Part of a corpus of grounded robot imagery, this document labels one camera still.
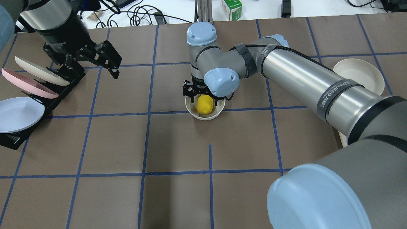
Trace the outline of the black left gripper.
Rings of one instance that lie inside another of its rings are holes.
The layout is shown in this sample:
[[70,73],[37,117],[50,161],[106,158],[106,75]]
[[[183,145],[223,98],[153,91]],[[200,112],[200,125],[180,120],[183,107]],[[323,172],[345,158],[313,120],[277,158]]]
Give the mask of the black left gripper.
[[59,66],[58,69],[50,71],[61,77],[84,76],[85,70],[80,61],[102,66],[108,70],[114,79],[119,77],[122,57],[110,41],[103,41],[98,45],[92,40],[45,42],[43,50],[54,64]]

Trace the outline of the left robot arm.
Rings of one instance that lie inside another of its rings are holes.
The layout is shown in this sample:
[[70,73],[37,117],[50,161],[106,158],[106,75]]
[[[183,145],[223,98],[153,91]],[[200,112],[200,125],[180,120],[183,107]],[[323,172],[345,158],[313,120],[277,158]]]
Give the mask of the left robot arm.
[[122,57],[109,41],[96,44],[68,0],[2,0],[1,50],[11,40],[19,18],[45,41],[43,50],[61,67],[83,71],[80,61],[88,61],[119,76]]

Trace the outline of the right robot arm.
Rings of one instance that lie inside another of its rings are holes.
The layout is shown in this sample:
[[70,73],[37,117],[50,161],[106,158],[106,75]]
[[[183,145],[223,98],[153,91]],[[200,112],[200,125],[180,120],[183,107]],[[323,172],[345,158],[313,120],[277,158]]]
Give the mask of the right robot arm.
[[228,52],[216,40],[211,23],[189,26],[192,82],[184,82],[184,96],[223,100],[260,73],[347,136],[346,147],[272,183],[266,205],[273,228],[406,228],[406,99],[339,76],[279,34]]

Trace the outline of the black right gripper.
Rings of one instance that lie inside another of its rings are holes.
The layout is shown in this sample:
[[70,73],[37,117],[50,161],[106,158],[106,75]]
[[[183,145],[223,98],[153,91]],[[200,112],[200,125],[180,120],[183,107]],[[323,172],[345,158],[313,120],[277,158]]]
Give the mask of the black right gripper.
[[185,80],[183,83],[183,86],[182,86],[182,93],[183,93],[184,97],[190,98],[190,101],[192,104],[194,103],[195,97],[197,95],[203,95],[203,94],[209,95],[213,98],[214,106],[216,107],[220,101],[231,100],[233,98],[235,92],[232,92],[230,94],[230,97],[228,97],[228,96],[218,97],[218,96],[215,96],[212,92],[210,92],[209,87],[206,86],[204,83],[194,81],[194,80],[192,80],[192,82]]

